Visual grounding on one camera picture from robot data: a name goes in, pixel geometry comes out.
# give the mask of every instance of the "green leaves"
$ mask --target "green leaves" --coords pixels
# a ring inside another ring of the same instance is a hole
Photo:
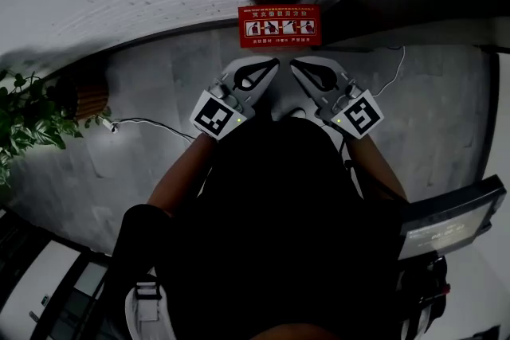
[[[14,90],[0,87],[0,186],[8,185],[10,164],[15,156],[24,155],[35,145],[54,145],[65,149],[63,135],[83,138],[79,124],[70,119],[69,109],[63,106],[61,90],[46,86],[35,76],[24,77],[9,69],[0,71],[0,81],[14,78]],[[85,127],[111,115],[109,107],[100,115],[85,121]]]
[[[104,111],[101,113],[101,116],[105,117],[105,118],[109,118],[110,116],[112,116],[112,110],[110,109],[110,107],[106,107],[104,109]]]
[[[36,143],[40,145],[55,145],[61,149],[65,149],[65,143],[55,125],[56,124],[51,123],[51,121],[47,119],[38,120],[33,130],[33,137]]]
[[[22,74],[16,74],[16,75],[14,76],[14,79],[15,79],[15,81],[14,81],[14,87],[16,87],[16,88],[18,88],[18,87],[20,88],[20,87],[22,87],[23,85],[25,85],[25,84],[26,84],[26,79],[25,79],[25,78],[23,78],[23,75],[22,75]]]
[[[44,87],[44,83],[42,80],[36,80],[30,85],[29,92],[30,96],[35,100],[42,97],[42,89]]]

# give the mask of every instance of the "black shirt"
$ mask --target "black shirt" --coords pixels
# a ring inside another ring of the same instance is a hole
[[[105,287],[111,311],[124,319],[126,294],[155,266],[178,340],[249,339],[285,323],[383,334],[395,204],[363,201],[315,124],[250,122],[220,142],[202,195],[175,217],[149,205],[126,213]]]

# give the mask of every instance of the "person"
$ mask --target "person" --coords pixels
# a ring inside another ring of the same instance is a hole
[[[200,134],[124,216],[102,296],[112,321],[125,333],[126,294],[155,267],[178,340],[388,333],[399,223],[380,183],[406,195],[369,136],[346,146],[364,200],[309,120]]]
[[[270,22],[270,21],[268,21],[268,25],[266,26],[265,29],[269,31],[269,34],[277,33],[276,26],[272,22]]]
[[[306,29],[306,32],[308,34],[313,34],[313,26],[310,24],[309,21],[307,21],[306,24],[301,26],[301,28],[303,28],[303,27]]]
[[[249,29],[248,29],[248,33],[249,33],[249,31],[250,31],[250,30],[252,30],[252,35],[258,34],[258,23],[257,23],[257,22],[253,23],[253,24],[249,27]]]
[[[284,25],[284,28],[287,27],[288,25],[292,25],[292,33],[295,34],[296,33],[296,30],[297,30],[297,22],[296,20],[291,20],[289,21],[286,25]]]

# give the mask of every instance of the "black cable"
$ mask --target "black cable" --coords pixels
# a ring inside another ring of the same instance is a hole
[[[129,122],[129,123],[149,123],[151,125],[167,129],[168,131],[170,131],[174,135],[181,136],[182,138],[187,140],[189,143],[191,143],[191,141],[189,139],[195,140],[195,138],[193,136],[191,136],[191,135],[187,135],[185,133],[179,132],[176,129],[174,129],[173,127],[169,127],[169,126],[165,125],[164,123],[160,123],[160,122],[157,122],[157,121],[152,120],[152,119],[146,119],[146,118],[124,118],[124,119],[118,119],[118,120],[112,121],[112,125],[116,126],[118,124],[126,123],[126,122]]]

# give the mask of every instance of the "concrete floor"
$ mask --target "concrete floor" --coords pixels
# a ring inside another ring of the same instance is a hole
[[[301,106],[315,108],[291,77],[292,57],[268,92],[273,117]],[[402,50],[316,53],[337,60],[360,84],[377,92],[390,80]],[[196,135],[188,122],[202,90],[235,58],[238,31],[217,29],[153,41],[113,53],[107,71],[115,118],[145,117]],[[411,201],[455,190],[473,181],[488,114],[488,59],[464,45],[406,47],[398,79],[378,98],[386,119],[376,141]],[[111,253],[124,212],[147,200],[158,180],[186,149],[186,142],[147,124],[126,123],[112,135],[105,127],[66,138],[67,150],[37,147],[12,170],[8,205],[35,225]],[[328,130],[338,145],[341,137]]]

